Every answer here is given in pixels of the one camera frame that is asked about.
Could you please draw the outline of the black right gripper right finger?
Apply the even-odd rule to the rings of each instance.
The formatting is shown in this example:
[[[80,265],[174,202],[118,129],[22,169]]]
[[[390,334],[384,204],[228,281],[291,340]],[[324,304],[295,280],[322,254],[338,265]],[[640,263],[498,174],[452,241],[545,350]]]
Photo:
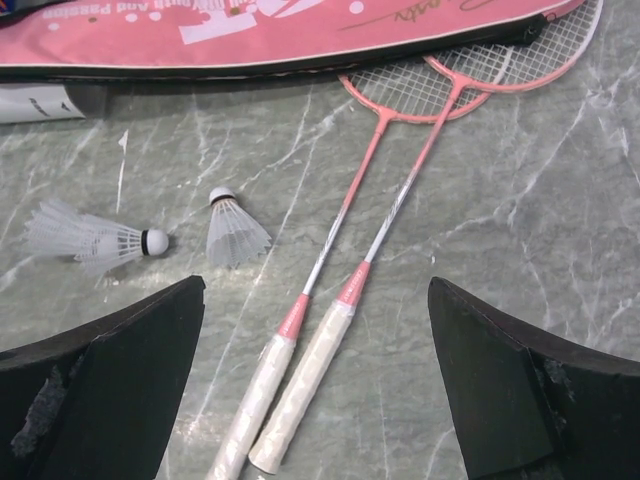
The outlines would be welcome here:
[[[470,479],[636,479],[639,364],[431,279],[428,309]]]

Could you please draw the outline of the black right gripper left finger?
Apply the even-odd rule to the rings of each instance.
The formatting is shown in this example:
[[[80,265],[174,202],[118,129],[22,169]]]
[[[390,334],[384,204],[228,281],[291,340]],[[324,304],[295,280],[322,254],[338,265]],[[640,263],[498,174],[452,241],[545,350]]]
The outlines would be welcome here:
[[[4,479],[153,479],[189,377],[205,283],[1,354]]]

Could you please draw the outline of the white shuttlecock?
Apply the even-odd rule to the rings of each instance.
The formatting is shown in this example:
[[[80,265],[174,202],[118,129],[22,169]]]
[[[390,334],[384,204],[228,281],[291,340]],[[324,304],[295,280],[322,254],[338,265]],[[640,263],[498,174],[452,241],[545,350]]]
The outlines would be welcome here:
[[[169,237],[162,230],[139,230],[84,214],[59,199],[39,204],[25,222],[23,239],[30,254],[70,257],[88,276],[102,276],[144,257],[161,256],[169,247]]]
[[[212,189],[209,206],[211,220],[205,253],[214,267],[236,269],[271,246],[269,233],[241,207],[229,188]]]

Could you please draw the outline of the white shuttlecock tube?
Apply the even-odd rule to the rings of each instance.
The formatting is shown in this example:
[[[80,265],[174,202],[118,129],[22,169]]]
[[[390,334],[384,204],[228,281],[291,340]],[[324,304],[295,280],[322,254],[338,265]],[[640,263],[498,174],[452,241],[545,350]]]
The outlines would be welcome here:
[[[104,114],[107,88],[78,84],[2,84],[1,123],[86,119]]]

